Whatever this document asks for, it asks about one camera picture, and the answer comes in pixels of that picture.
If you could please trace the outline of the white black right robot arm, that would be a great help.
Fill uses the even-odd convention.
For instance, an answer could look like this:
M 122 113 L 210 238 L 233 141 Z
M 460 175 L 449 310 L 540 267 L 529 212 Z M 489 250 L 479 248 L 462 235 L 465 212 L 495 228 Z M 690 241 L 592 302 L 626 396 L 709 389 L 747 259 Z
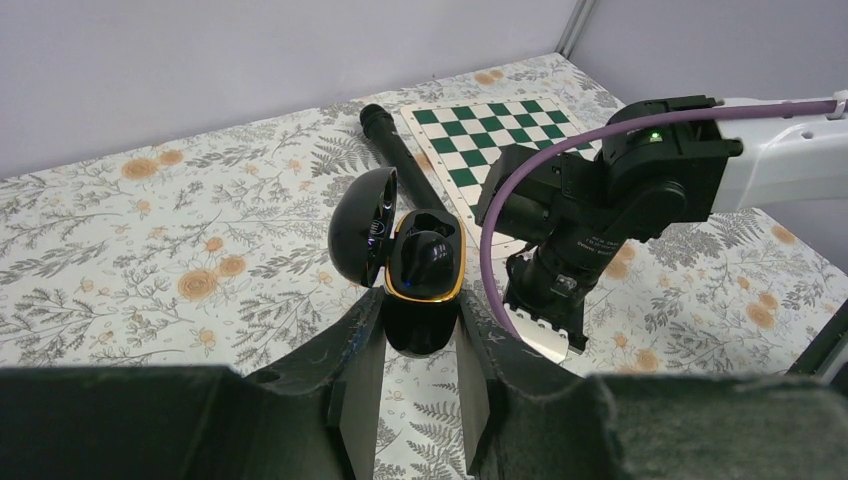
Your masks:
M 580 352 L 585 297 L 626 241 L 715 213 L 846 195 L 845 91 L 637 102 L 545 149 L 501 149 L 476 212 L 484 291 L 506 331 L 518 309 Z

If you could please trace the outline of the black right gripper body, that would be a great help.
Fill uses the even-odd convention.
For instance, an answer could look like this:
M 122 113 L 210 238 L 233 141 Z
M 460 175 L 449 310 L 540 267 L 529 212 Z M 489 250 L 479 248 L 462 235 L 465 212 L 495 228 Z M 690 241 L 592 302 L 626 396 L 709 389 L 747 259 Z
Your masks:
M 597 285 L 597 271 L 575 267 L 546 247 L 528 245 L 507 257 L 506 272 L 503 303 L 510 310 L 549 323 L 566 336 L 570 350 L 586 350 L 585 298 Z

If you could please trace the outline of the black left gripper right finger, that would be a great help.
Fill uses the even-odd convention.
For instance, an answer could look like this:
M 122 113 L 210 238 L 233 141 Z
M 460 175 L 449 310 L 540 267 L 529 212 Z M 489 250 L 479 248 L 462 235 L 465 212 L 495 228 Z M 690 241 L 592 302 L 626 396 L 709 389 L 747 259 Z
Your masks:
M 455 340 L 477 479 L 843 479 L 847 399 L 808 376 L 595 374 L 507 333 L 471 292 Z

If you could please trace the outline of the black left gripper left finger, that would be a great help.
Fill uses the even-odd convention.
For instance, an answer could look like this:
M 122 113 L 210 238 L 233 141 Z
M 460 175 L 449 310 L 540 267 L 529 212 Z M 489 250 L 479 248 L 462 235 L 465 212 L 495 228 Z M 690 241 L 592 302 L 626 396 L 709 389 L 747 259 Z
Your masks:
M 274 363 L 5 368 L 5 479 L 369 479 L 384 293 Z

